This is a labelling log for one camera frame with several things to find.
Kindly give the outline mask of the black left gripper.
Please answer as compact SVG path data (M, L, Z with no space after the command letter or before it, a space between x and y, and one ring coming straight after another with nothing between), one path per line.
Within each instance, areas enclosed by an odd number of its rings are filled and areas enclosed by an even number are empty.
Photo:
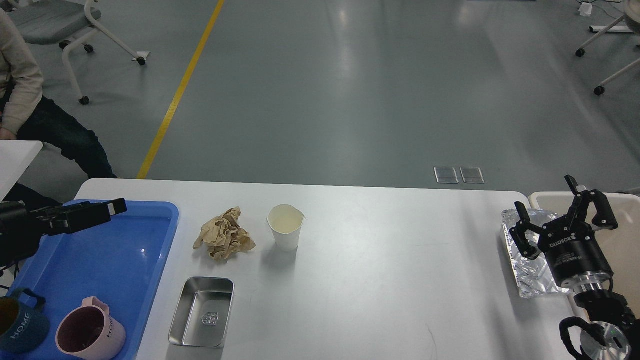
M43 234L55 236L77 233L109 223L113 216L128 210L125 198L55 207L6 201L1 203L0 209L2 268L34 256L40 248Z

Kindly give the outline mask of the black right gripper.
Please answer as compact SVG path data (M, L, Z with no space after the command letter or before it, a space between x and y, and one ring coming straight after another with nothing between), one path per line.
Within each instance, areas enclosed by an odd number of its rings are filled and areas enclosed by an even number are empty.
M570 283L576 277L586 274L595 275L603 281L610 280L614 271L595 239L595 231L618 228L610 201L598 189L589 190L579 186L571 175L565 175L564 179L574 195L565 219L554 219L542 227L537 226L531 223L526 206L522 202L515 202L519 221L510 228L509 234L524 258L537 259L544 253L558 287L570 289L573 287ZM587 223L590 205L594 205L596 212ZM538 248L527 240L527 231L540 235Z

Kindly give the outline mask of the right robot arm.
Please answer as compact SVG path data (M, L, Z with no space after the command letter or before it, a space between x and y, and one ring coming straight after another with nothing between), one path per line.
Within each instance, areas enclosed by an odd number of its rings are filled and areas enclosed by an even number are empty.
M616 230L617 218L607 196L598 189L580 186L565 175L573 202L567 213L537 226L522 202L515 202L518 220L509 234L521 256L535 260L544 255L558 287L574 292L574 302L586 311L563 319L560 338L576 360L637 360L639 319L626 297L613 291L614 271L595 233Z

